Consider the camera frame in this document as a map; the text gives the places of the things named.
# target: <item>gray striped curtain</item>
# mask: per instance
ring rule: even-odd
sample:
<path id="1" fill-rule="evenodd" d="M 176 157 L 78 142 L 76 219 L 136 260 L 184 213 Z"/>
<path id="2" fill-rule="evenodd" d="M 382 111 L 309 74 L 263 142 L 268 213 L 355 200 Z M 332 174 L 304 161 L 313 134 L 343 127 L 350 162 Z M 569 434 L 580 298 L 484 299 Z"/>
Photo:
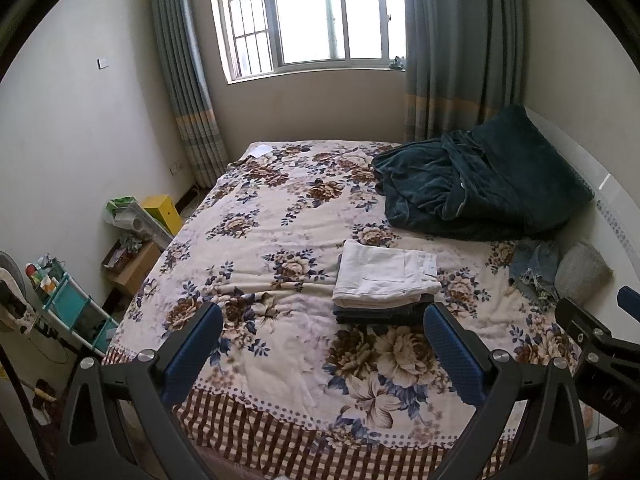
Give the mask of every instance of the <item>gray striped curtain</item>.
<path id="1" fill-rule="evenodd" d="M 151 0 L 162 71 L 196 182 L 212 187 L 225 173 L 226 149 L 204 79 L 190 0 Z"/>
<path id="2" fill-rule="evenodd" d="M 406 140 L 471 129 L 520 99 L 522 0 L 405 0 Z"/>

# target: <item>bed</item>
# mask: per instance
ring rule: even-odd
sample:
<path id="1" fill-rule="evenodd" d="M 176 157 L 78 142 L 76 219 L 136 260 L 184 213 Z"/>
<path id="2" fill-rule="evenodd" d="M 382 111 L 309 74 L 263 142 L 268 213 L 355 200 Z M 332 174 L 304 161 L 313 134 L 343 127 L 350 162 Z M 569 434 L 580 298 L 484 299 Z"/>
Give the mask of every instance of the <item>bed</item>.
<path id="1" fill-rule="evenodd" d="M 508 283 L 514 242 L 396 230 L 374 190 L 378 142 L 266 142 L 228 171 L 137 293 L 104 363 L 158 348 L 204 301 L 223 310 L 220 348 L 174 408 L 211 463 L 241 476 L 403 480 L 433 472 L 473 408 L 420 326 L 338 325 L 332 287 L 345 239 L 437 255 L 444 302 L 490 348 L 519 362 L 577 363 L 577 346 Z M 484 475 L 499 467 L 523 406 Z"/>

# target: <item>dark green blanket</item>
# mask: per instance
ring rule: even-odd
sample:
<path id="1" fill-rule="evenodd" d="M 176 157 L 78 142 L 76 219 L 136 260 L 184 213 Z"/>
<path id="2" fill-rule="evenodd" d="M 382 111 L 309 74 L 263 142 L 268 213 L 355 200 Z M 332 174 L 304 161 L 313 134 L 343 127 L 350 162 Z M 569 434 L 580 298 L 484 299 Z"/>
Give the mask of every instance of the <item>dark green blanket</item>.
<path id="1" fill-rule="evenodd" d="M 593 198 L 521 105 L 381 153 L 373 167 L 391 225 L 449 238 L 541 235 Z"/>

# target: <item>window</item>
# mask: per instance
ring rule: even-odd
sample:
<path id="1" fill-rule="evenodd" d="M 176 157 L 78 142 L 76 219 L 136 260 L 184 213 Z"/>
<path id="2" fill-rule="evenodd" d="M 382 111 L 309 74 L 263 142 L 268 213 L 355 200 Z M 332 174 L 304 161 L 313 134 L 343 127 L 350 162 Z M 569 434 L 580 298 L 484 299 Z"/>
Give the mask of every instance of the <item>window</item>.
<path id="1" fill-rule="evenodd" d="M 231 79 L 386 67 L 406 51 L 404 0 L 217 0 Z"/>

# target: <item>gray pillow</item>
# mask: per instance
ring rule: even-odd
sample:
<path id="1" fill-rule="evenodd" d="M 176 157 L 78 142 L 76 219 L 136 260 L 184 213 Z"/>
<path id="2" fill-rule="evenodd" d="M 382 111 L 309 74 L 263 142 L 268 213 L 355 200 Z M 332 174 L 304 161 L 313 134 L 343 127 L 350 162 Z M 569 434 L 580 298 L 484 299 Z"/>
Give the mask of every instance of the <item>gray pillow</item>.
<path id="1" fill-rule="evenodd" d="M 560 298 L 582 305 L 592 297 L 613 271 L 590 243 L 580 240 L 567 251 L 556 272 L 556 290 Z"/>

